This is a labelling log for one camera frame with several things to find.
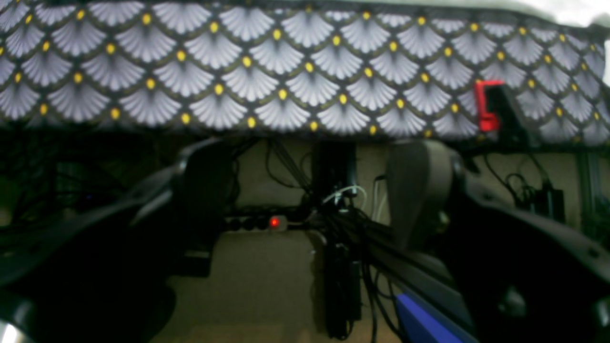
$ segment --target patterned fabric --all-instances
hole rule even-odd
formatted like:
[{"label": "patterned fabric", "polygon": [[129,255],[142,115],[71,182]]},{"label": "patterned fabric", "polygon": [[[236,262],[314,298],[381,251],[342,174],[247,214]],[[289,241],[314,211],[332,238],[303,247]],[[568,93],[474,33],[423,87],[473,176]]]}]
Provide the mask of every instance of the patterned fabric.
[{"label": "patterned fabric", "polygon": [[480,133],[475,82],[502,79],[545,143],[610,137],[599,29],[324,2],[1,10],[5,126],[468,140]]}]

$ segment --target fan pattern fabric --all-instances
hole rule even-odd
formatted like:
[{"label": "fan pattern fabric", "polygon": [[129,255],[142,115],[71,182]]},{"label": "fan pattern fabric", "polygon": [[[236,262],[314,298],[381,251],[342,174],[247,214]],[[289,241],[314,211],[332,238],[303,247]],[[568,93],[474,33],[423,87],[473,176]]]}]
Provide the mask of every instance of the fan pattern fabric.
[{"label": "fan pattern fabric", "polygon": [[501,79],[547,144],[610,137],[596,29],[385,5],[2,2],[3,126],[468,140]]}]

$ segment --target red clip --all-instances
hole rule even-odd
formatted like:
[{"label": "red clip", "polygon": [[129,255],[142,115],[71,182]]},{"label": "red clip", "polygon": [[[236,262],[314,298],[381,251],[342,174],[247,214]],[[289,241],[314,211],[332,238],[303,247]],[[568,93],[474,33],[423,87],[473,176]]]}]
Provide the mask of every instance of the red clip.
[{"label": "red clip", "polygon": [[504,81],[478,81],[475,85],[476,102],[479,107],[479,128],[482,132],[498,131],[500,121],[498,115],[487,111],[487,97],[485,88],[489,86],[503,85]]}]

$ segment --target red plastic clip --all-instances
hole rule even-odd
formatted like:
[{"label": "red plastic clip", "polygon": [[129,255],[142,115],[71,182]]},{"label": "red plastic clip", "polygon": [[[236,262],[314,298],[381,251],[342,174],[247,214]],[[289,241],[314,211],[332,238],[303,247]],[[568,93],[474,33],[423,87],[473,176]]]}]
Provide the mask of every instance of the red plastic clip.
[{"label": "red plastic clip", "polygon": [[487,97],[485,88],[490,86],[503,85],[504,81],[478,81],[475,85],[476,102],[479,107],[479,128],[482,132],[500,130],[500,120],[498,115],[487,110]]}]

